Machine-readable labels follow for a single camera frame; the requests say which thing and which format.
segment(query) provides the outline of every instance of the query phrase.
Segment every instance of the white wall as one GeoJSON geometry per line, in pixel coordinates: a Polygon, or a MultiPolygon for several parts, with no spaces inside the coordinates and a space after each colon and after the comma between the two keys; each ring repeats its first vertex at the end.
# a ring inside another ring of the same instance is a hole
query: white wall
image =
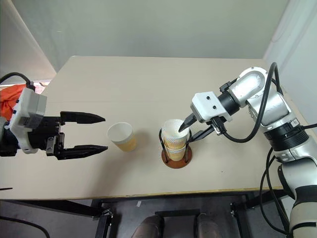
{"type": "Polygon", "coordinates": [[[292,0],[265,55],[309,124],[317,123],[317,1],[292,0]]]}
{"type": "MultiPolygon", "coordinates": [[[[33,81],[52,79],[56,72],[10,0],[0,1],[0,76],[21,72],[33,81]]],[[[12,77],[4,84],[24,82],[12,77]]]]}
{"type": "Polygon", "coordinates": [[[262,58],[287,0],[13,0],[58,71],[73,55],[262,58]]]}

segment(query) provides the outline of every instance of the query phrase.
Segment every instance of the table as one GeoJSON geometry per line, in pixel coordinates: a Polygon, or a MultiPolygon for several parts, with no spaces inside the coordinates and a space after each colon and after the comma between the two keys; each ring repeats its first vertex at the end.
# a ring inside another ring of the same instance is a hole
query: table
{"type": "MultiPolygon", "coordinates": [[[[182,169],[161,160],[159,130],[167,119],[185,119],[196,92],[214,91],[251,66],[267,68],[262,59],[192,59],[143,57],[71,57],[44,91],[46,116],[60,111],[98,114],[105,122],[67,123],[65,147],[107,145],[109,149],[88,158],[58,161],[43,151],[0,158],[0,199],[117,198],[185,193],[252,191],[259,188],[269,143],[259,132],[238,144],[211,134],[191,144],[193,159],[182,169]],[[106,136],[115,122],[132,124],[138,147],[122,152],[106,136]]],[[[295,105],[286,99],[299,121],[306,124],[295,105]]],[[[253,119],[242,109],[226,123],[228,132],[245,137],[253,119]]],[[[195,123],[193,133],[207,128],[195,123]]],[[[271,180],[281,188],[278,163],[271,180]]]]}

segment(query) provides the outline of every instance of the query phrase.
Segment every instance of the paper cup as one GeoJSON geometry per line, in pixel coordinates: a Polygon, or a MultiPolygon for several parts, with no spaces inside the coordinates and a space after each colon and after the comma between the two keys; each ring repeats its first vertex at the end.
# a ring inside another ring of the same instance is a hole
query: paper cup
{"type": "Polygon", "coordinates": [[[132,151],[137,146],[137,140],[132,126],[126,122],[113,124],[107,131],[108,138],[122,151],[132,151]]]}
{"type": "Polygon", "coordinates": [[[180,161],[183,159],[184,155],[185,155],[185,150],[186,150],[186,146],[184,146],[183,148],[179,149],[179,150],[173,150],[168,148],[165,145],[165,149],[167,152],[168,157],[173,160],[173,161],[180,161]]]}
{"type": "Polygon", "coordinates": [[[170,119],[167,120],[162,127],[162,135],[166,146],[172,150],[179,150],[186,144],[189,128],[178,132],[183,122],[181,119],[170,119]]]}

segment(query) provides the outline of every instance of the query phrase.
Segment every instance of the orange cloth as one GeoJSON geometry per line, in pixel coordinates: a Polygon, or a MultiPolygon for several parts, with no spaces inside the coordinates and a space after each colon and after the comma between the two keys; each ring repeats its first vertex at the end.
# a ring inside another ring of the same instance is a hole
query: orange cloth
{"type": "Polygon", "coordinates": [[[13,85],[0,91],[1,116],[7,120],[11,119],[13,107],[19,99],[25,84],[13,85]]]}

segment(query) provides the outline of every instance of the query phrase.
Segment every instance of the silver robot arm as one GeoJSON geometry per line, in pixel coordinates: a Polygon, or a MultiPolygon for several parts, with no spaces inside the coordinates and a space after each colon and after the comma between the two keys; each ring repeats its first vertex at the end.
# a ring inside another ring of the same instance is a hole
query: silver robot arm
{"type": "Polygon", "coordinates": [[[284,190],[296,200],[289,233],[298,238],[317,237],[317,144],[306,134],[281,90],[269,89],[265,95],[266,105],[262,105],[265,87],[271,87],[270,82],[269,85],[266,83],[268,74],[270,72],[263,68],[251,67],[236,80],[222,85],[222,94],[218,97],[214,92],[196,93],[191,104],[193,113],[185,119],[179,131],[198,120],[207,123],[210,128],[195,134],[192,141],[216,131],[218,135],[224,134],[235,142],[243,143],[252,139],[257,130],[246,139],[235,139],[226,133],[223,123],[231,121],[231,115],[248,106],[257,124],[263,111],[258,129],[269,140],[277,161],[281,163],[278,175],[284,190]]]}

